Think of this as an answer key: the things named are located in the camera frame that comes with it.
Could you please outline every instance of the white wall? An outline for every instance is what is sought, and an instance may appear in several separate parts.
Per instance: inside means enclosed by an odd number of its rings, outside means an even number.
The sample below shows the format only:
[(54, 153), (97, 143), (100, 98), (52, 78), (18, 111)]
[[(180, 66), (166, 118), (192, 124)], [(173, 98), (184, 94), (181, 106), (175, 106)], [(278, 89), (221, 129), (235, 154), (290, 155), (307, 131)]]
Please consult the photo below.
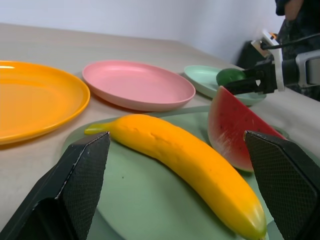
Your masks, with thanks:
[(179, 40), (234, 62), (262, 28), (279, 30), (275, 8), (274, 0), (6, 0), (0, 22)]

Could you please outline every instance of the green fruit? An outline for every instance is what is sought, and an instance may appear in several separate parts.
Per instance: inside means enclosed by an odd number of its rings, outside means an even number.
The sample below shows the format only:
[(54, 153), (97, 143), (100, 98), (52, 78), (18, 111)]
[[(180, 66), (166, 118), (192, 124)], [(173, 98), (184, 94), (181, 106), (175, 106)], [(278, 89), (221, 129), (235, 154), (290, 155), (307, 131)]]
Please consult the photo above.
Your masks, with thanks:
[(235, 68), (226, 68), (221, 70), (216, 75), (216, 82), (219, 86), (224, 86), (228, 83), (239, 81), (245, 79), (246, 75), (243, 71), (235, 69)]

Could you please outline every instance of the person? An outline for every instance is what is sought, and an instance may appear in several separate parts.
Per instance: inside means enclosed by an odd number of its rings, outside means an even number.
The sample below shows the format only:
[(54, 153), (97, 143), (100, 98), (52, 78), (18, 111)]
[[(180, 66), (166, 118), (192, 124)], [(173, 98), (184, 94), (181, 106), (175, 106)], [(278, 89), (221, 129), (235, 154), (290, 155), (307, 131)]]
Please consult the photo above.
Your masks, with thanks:
[[(280, 44), (320, 33), (320, 0), (275, 0), (276, 14), (285, 16), (276, 40)], [(283, 60), (295, 59), (298, 54), (320, 49), (320, 37), (302, 44), (282, 48)], [(292, 90), (320, 101), (320, 86), (290, 86)]]

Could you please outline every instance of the pink plate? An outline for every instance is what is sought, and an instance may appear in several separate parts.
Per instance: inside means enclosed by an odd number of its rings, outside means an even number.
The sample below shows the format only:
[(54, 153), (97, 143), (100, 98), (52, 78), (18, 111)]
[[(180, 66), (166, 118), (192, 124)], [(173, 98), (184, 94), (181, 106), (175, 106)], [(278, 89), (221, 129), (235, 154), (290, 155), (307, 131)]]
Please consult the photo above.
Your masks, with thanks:
[(184, 77), (138, 62), (99, 61), (87, 65), (82, 75), (100, 98), (140, 111), (169, 111), (183, 106), (196, 93)]

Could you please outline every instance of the cable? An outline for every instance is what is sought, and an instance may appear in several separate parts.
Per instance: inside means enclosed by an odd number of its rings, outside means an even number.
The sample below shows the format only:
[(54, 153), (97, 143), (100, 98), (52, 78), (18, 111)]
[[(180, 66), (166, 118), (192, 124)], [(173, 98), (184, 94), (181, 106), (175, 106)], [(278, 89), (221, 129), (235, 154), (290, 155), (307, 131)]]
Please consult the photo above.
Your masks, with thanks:
[(316, 33), (316, 34), (313, 34), (313, 35), (310, 35), (310, 36), (305, 36), (305, 37), (299, 38), (297, 40), (293, 40), (293, 41), (290, 41), (290, 42), (287, 42), (287, 43), (284, 43), (284, 44), (279, 44), (279, 45), (276, 45), (276, 46), (268, 46), (265, 42), (262, 42), (260, 44), (260, 48), (262, 50), (282, 49), (282, 48), (287, 47), (287, 46), (300, 44), (301, 42), (304, 42), (306, 40), (313, 39), (313, 38), (316, 38), (316, 37), (320, 37), (320, 33)]

